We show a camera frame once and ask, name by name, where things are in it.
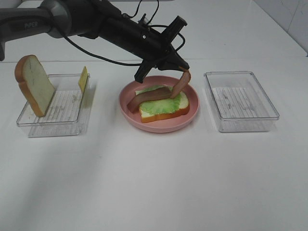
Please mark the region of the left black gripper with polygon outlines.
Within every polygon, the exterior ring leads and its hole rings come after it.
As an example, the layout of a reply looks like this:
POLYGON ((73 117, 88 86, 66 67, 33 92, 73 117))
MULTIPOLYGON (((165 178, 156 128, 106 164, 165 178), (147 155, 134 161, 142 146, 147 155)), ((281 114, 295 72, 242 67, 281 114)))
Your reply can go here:
POLYGON ((166 26, 163 32, 153 29, 154 25, 137 24, 123 15, 115 21, 119 30, 119 41, 116 45, 142 58, 140 64, 121 62, 116 64, 137 66, 139 69, 134 76, 137 82, 142 83, 152 68, 158 68, 161 71, 189 69, 189 64, 178 55, 171 44, 182 28, 187 25, 180 16, 166 26))

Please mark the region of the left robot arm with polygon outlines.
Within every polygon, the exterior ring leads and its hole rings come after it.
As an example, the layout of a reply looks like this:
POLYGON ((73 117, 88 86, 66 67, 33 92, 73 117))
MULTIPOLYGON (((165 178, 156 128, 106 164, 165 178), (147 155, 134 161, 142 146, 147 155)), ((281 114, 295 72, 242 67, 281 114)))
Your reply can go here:
POLYGON ((3 8, 0 11, 0 57, 7 41, 47 33, 53 38, 101 37, 142 59, 135 80, 142 83, 149 71, 185 71, 189 65, 172 41, 187 23, 176 17, 162 32, 155 25, 121 12, 107 0, 45 0, 36 8, 3 8))

